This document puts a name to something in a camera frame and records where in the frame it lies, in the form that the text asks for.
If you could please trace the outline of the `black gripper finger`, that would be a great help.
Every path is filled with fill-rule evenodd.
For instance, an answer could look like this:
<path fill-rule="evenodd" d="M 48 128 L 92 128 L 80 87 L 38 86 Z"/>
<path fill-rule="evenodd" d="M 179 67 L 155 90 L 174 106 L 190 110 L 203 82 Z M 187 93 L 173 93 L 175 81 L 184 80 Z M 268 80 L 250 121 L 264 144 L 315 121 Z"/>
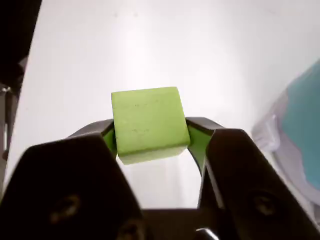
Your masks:
<path fill-rule="evenodd" d="M 187 117 L 201 174 L 199 207 L 213 208 L 220 240 L 317 240 L 320 231 L 248 134 Z"/>
<path fill-rule="evenodd" d="M 1 239 L 148 239 L 141 208 L 116 155 L 112 119 L 29 147 L 0 203 Z"/>

